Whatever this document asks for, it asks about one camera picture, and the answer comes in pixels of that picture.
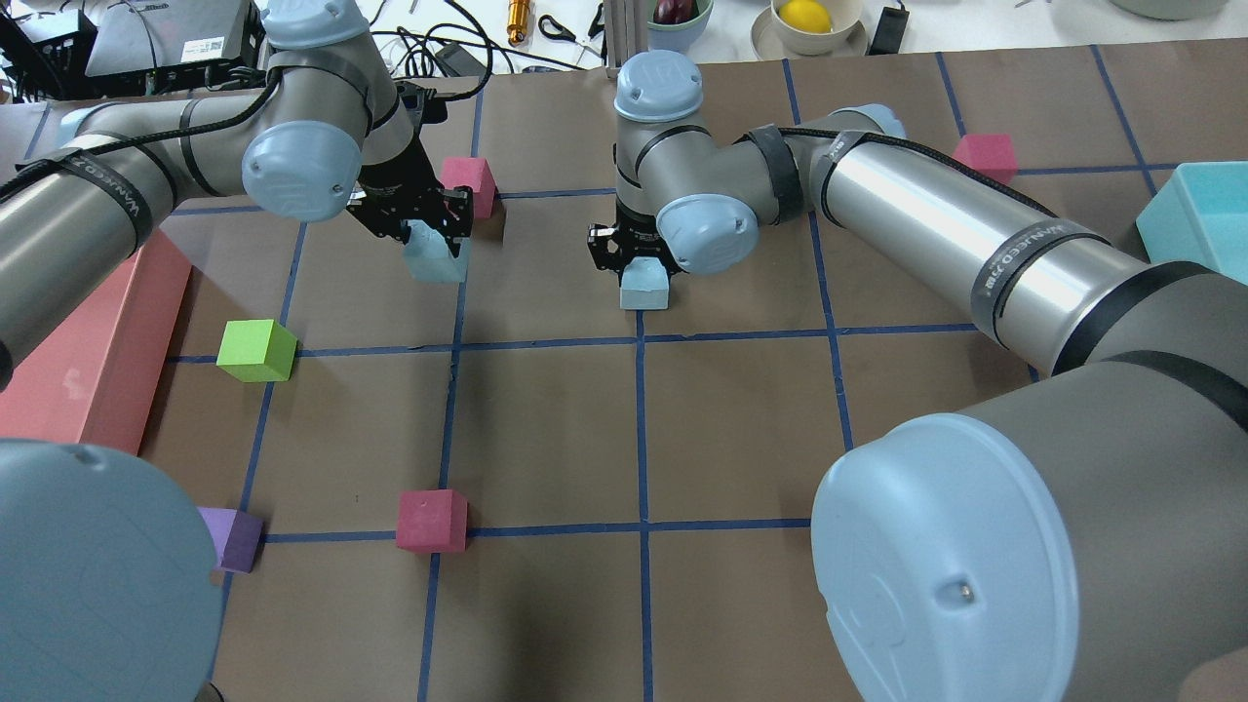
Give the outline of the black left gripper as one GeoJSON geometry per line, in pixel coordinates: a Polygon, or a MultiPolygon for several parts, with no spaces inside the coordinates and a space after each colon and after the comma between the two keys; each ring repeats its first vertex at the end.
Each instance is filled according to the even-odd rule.
{"type": "Polygon", "coordinates": [[[406,147],[386,162],[364,165],[357,179],[362,197],[346,206],[374,237],[409,240],[406,219],[422,219],[446,240],[451,259],[461,259],[474,222],[474,191],[444,189],[422,146],[406,147]]]}

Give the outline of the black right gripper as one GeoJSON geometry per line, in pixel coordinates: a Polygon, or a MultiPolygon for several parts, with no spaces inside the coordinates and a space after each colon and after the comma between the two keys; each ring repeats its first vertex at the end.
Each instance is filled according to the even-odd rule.
{"type": "Polygon", "coordinates": [[[630,225],[592,224],[587,231],[587,246],[594,266],[599,271],[612,271],[619,279],[634,259],[658,259],[668,277],[681,274],[666,241],[658,231],[641,231],[630,225]]]}

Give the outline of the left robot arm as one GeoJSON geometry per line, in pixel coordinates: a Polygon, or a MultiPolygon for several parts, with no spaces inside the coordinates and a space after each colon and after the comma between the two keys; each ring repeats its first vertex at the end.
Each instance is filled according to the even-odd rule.
{"type": "Polygon", "coordinates": [[[348,212],[461,259],[474,196],[441,184],[413,116],[443,116],[449,97],[393,80],[353,1],[271,1],[261,22],[272,57],[255,97],[107,102],[2,186],[4,383],[187,200],[247,196],[300,222],[348,212]]]}

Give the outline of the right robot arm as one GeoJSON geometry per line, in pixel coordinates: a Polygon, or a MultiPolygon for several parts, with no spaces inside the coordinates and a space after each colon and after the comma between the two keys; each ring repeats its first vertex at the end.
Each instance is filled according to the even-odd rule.
{"type": "Polygon", "coordinates": [[[718,147],[690,57],[651,50],[617,74],[617,220],[587,236],[625,277],[713,275],[761,229],[820,214],[946,299],[1035,368],[1141,366],[1246,423],[1246,286],[1197,262],[1146,264],[946,154],[882,105],[760,126],[718,147]]]}

